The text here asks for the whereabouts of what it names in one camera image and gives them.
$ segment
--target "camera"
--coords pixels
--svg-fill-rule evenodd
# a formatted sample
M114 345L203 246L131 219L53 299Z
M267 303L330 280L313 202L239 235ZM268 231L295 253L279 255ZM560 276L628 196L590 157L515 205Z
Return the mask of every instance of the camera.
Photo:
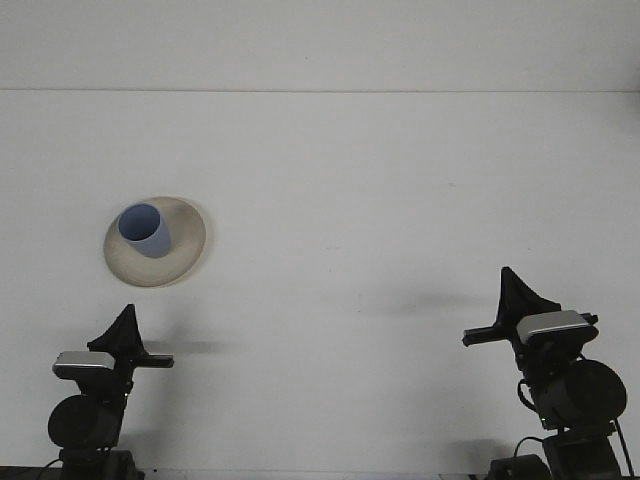
M53 372L73 380L80 393L49 417L49 437L59 447L61 480L142 480L129 451L115 451L137 367L170 368L171 355L150 355L143 346L135 307L129 304L89 351L62 352Z
M608 437L627 405L627 392L608 366L588 360L582 348L596 338L598 317L562 310L538 296L509 267L501 271L495 323L464 332L465 346L508 340L523 379L518 397L546 430L542 440L549 468L535 455L498 459L491 480L615 480L620 467ZM531 400L522 387L529 389Z

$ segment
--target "black cable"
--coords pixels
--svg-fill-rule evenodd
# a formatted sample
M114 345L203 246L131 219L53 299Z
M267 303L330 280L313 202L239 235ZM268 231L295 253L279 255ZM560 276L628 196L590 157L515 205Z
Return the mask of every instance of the black cable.
M42 469L40 470L40 473L38 473L38 476L36 477L36 480L40 480L42 478L42 475L44 474L44 472L47 471L47 469L53 465L56 462L60 462L61 460L59 458L56 458L55 460L51 460L49 463L47 463L44 467L42 467Z
M511 480L515 480L516 478L516 458L518 458L518 450L520 450L520 446L527 440L533 440L535 442L542 443L542 439L538 437L524 437L518 442L518 444L516 445L516 449L513 451L513 458L511 459Z
M526 385L527 382L525 380L520 380L518 382L518 398L520 399L520 401L522 402L522 404L527 407L529 410L533 410L534 412L538 413L538 410L536 410L536 407L533 403L531 403L527 397L524 396L524 392L522 391L522 385Z
M620 438L620 444L622 445L622 452L624 453L624 458L627 461L627 468L629 469L629 476L631 478L635 478L636 475L633 471L633 465L631 465L631 457L629 456L629 450L627 449L627 442L624 440L624 435L622 435L620 422L618 422L618 419L616 418L613 420L613 424L616 426L616 430L618 431L618 437Z

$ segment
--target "blue cup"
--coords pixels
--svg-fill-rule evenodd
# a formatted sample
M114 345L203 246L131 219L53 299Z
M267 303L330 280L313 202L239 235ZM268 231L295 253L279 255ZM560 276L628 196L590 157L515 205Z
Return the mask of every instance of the blue cup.
M171 250L167 224L160 210L148 203L131 205L122 212L118 231L129 245L145 257L164 257Z

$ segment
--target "beige plate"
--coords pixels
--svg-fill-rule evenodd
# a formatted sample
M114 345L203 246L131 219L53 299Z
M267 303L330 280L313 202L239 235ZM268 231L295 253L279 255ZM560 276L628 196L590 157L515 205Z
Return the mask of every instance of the beige plate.
M206 229L198 211L172 197L144 200L155 206L167 222L171 250L161 258L145 257L130 246L118 232L116 218L104 240L104 258L113 274L138 287L159 287L175 282L196 263L206 239Z

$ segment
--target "blue mug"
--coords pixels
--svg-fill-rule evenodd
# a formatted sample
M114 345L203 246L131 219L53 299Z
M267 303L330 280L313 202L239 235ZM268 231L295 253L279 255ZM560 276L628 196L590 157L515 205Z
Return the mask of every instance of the blue mug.
M145 257L164 257L171 250L169 228L158 210L148 203L128 207L118 219L118 231Z

